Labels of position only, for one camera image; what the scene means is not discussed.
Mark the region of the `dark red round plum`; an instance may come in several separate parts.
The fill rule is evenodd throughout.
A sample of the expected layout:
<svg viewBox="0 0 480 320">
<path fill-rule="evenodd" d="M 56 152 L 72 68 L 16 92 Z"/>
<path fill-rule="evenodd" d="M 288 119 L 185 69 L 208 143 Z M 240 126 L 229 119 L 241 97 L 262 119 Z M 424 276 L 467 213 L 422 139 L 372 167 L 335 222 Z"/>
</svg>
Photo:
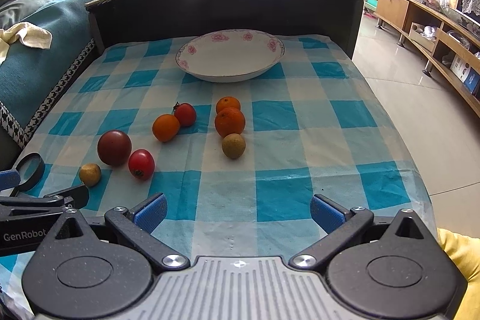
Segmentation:
<svg viewBox="0 0 480 320">
<path fill-rule="evenodd" d="M 120 130 L 103 133 L 97 142 L 99 159 L 109 166 L 122 166 L 128 161 L 132 151 L 129 136 Z"/>
</svg>

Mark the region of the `red cherry tomato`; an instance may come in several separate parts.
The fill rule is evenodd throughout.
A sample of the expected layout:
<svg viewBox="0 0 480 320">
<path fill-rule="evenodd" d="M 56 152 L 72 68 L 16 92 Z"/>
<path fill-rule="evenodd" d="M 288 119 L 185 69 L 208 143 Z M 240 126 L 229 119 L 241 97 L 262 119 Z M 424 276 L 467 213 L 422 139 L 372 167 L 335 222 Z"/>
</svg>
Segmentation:
<svg viewBox="0 0 480 320">
<path fill-rule="evenodd" d="M 146 149 L 133 151 L 128 159 L 130 174 L 139 180 L 148 180 L 155 171 L 155 162 L 151 153 Z"/>
</svg>

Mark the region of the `brown longan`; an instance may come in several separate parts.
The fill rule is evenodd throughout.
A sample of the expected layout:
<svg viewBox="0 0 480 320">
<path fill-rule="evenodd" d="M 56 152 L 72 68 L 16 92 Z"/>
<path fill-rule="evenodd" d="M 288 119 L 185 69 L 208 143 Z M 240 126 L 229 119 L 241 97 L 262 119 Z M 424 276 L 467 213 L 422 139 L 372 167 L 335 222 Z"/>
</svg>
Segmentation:
<svg viewBox="0 0 480 320">
<path fill-rule="evenodd" d="M 222 140 L 221 148 L 226 157 L 238 159 L 245 152 L 246 141 L 240 134 L 231 133 Z"/>
<path fill-rule="evenodd" d="M 78 176 L 84 185 L 91 188 L 99 183 L 102 171 L 99 165 L 95 163 L 87 163 L 80 168 Z"/>
</svg>

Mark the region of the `orange tangerine left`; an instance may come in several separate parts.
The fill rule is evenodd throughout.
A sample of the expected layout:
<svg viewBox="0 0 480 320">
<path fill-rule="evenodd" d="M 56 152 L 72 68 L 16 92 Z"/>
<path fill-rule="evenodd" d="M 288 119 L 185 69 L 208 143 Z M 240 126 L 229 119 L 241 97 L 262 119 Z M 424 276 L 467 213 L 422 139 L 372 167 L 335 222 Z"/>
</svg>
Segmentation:
<svg viewBox="0 0 480 320">
<path fill-rule="evenodd" d="M 152 133 L 160 142 L 168 142 L 180 131 L 178 119 L 171 114 L 160 115 L 152 124 Z"/>
</svg>

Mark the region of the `blue white checkered tablecloth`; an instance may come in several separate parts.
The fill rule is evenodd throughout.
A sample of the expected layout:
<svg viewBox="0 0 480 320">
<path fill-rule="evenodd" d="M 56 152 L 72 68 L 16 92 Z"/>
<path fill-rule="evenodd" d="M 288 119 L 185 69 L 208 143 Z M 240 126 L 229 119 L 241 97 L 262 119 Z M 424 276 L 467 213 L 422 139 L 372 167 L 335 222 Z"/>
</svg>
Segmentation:
<svg viewBox="0 0 480 320">
<path fill-rule="evenodd" d="M 268 72 L 236 84 L 193 78 L 182 40 L 116 47 L 80 77 L 29 146 L 46 169 L 32 195 L 79 183 L 103 132 L 126 132 L 154 158 L 150 179 L 102 166 L 87 214 L 168 201 L 155 236 L 190 256 L 292 255 L 321 237 L 309 203 L 324 193 L 381 215 L 433 207 L 390 117 L 354 63 L 319 37 L 289 37 Z"/>
</svg>

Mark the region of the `red tomato with stem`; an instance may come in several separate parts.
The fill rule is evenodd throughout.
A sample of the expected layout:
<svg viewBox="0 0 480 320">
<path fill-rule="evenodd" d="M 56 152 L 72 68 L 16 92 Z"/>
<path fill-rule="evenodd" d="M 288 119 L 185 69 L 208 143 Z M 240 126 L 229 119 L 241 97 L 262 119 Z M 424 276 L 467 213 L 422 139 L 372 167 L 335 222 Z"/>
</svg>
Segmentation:
<svg viewBox="0 0 480 320">
<path fill-rule="evenodd" d="M 173 107 L 173 115 L 176 117 L 181 127 L 191 127 L 197 118 L 194 107 L 186 102 L 177 102 Z"/>
</svg>

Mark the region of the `yellow sleeve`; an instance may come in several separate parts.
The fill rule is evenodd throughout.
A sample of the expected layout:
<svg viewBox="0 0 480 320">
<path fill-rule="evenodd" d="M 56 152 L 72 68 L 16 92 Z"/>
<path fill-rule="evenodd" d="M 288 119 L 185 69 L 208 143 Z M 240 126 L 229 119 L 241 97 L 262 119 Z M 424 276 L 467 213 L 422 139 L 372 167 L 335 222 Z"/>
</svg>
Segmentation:
<svg viewBox="0 0 480 320">
<path fill-rule="evenodd" d="M 468 282 L 455 320 L 480 320 L 480 239 L 439 228 L 440 247 Z"/>
</svg>

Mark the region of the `large orange tangerine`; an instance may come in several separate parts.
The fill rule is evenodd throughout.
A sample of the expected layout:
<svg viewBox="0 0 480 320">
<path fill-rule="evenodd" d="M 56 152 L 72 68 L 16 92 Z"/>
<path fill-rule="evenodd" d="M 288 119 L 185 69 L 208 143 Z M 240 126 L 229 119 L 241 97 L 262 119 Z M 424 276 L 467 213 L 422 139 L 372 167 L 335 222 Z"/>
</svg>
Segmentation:
<svg viewBox="0 0 480 320">
<path fill-rule="evenodd" d="M 233 133 L 241 134 L 246 126 L 246 119 L 241 110 L 227 107 L 216 115 L 214 124 L 217 133 L 225 138 Z"/>
</svg>

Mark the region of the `cream white cloth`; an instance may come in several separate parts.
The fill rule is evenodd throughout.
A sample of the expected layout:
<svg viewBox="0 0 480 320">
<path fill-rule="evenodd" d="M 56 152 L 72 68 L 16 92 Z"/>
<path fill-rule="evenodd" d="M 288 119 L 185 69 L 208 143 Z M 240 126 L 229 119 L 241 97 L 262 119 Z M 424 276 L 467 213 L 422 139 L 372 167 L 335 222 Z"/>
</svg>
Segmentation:
<svg viewBox="0 0 480 320">
<path fill-rule="evenodd" d="M 1 29 L 0 61 L 4 63 L 10 47 L 16 42 L 33 49 L 49 49 L 52 33 L 29 22 L 16 23 L 9 29 Z"/>
</svg>

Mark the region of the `small orange tangerine back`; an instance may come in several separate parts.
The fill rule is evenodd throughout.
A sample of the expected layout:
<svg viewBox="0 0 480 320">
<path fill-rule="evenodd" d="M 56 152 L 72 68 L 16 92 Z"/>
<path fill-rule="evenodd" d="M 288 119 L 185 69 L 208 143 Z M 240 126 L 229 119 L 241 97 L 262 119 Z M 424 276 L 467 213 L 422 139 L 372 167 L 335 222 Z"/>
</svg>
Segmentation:
<svg viewBox="0 0 480 320">
<path fill-rule="evenodd" d="M 227 108 L 233 108 L 236 110 L 241 110 L 241 103 L 235 97 L 222 97 L 219 101 L 216 102 L 216 113 L 219 114 L 222 110 Z"/>
</svg>

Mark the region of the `teal blanket sofa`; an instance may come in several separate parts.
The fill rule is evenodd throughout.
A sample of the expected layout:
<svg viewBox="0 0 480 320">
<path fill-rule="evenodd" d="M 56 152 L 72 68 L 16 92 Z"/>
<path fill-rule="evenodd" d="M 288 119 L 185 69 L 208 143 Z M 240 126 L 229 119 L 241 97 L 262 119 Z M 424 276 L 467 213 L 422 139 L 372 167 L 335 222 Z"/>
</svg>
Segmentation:
<svg viewBox="0 0 480 320">
<path fill-rule="evenodd" d="M 52 33 L 49 49 L 16 42 L 1 63 L 1 168 L 11 168 L 52 106 L 97 54 L 86 3 L 1 0 L 1 28 L 29 22 Z"/>
</svg>

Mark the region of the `white floral porcelain plate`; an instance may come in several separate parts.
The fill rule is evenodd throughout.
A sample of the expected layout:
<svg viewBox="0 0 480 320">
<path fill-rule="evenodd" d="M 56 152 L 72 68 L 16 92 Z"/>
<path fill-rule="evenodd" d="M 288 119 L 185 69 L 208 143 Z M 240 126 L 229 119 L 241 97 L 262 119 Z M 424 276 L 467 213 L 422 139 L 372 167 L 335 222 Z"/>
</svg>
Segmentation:
<svg viewBox="0 0 480 320">
<path fill-rule="evenodd" d="M 226 29 L 196 37 L 176 53 L 185 73 L 213 83 L 237 83 L 261 76 L 285 54 L 282 40 L 252 29 Z"/>
</svg>

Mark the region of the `wooden tv cabinet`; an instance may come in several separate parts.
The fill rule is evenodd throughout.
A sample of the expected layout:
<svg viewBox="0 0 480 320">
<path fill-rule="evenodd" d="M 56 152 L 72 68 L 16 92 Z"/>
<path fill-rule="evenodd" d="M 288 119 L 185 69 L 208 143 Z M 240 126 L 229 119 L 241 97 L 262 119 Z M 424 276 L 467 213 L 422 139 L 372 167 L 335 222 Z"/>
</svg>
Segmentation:
<svg viewBox="0 0 480 320">
<path fill-rule="evenodd" d="M 479 113 L 479 37 L 443 13 L 416 0 L 377 0 L 377 26 L 387 23 L 426 60 L 422 72 L 438 71 Z"/>
</svg>

